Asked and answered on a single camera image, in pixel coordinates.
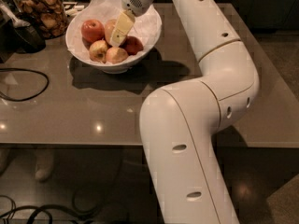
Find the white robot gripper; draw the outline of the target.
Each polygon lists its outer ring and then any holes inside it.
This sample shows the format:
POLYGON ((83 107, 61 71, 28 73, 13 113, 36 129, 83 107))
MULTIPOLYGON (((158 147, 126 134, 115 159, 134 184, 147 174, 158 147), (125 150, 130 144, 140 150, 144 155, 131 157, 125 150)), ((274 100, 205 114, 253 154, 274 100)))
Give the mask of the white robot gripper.
POLYGON ((121 0, 124 11, 117 18, 109 42, 113 47, 122 45, 135 24, 135 16, 145 14, 154 0, 121 0))

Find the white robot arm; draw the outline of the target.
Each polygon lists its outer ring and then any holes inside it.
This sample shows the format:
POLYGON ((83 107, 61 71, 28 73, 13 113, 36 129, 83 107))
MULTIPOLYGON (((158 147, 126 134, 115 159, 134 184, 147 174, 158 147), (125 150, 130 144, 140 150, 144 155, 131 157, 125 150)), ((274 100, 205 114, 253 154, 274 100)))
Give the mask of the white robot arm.
MULTIPOLYGON (((211 137, 239 120, 259 90, 244 43, 214 0, 172 0, 202 75, 153 91, 141 140, 165 224, 239 224, 211 137)), ((153 0, 121 0, 143 15, 153 0)))

